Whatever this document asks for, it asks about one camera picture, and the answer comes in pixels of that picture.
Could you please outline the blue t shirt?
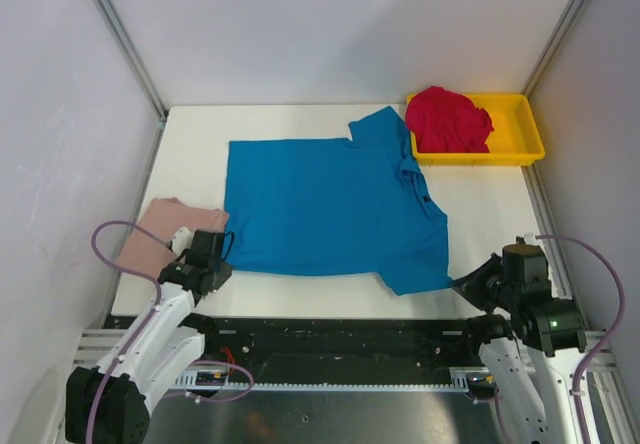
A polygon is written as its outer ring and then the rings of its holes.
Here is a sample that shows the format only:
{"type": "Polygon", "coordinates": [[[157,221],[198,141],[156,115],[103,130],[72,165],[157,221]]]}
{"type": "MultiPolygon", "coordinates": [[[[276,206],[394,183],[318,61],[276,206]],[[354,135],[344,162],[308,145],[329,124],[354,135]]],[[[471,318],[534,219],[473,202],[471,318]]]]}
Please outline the blue t shirt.
{"type": "Polygon", "coordinates": [[[232,141],[224,209],[238,270],[377,274],[402,296],[450,285],[448,220],[391,107],[350,137],[232,141]]]}

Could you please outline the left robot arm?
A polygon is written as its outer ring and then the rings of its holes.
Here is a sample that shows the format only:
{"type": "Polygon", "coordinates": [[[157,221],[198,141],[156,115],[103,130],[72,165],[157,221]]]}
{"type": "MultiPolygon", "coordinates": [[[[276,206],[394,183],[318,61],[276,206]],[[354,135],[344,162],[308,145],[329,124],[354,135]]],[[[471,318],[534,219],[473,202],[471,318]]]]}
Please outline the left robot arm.
{"type": "Polygon", "coordinates": [[[141,443],[163,395],[194,361],[207,364],[221,340],[184,325],[199,302],[230,278],[230,232],[181,228],[165,246],[167,263],[120,261],[121,273],[151,282],[154,294],[120,340],[66,383],[65,438],[70,443],[141,443]]]}

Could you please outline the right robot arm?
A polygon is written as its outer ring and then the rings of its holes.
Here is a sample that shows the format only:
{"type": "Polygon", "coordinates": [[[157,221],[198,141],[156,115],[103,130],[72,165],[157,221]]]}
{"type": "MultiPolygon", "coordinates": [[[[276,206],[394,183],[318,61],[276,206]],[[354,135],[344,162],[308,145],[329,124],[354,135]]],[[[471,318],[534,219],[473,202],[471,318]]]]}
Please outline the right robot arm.
{"type": "Polygon", "coordinates": [[[598,442],[580,366],[585,326],[574,300],[553,296],[542,248],[509,244],[451,286],[482,312],[469,319],[461,352],[493,377],[515,442],[598,442]]]}

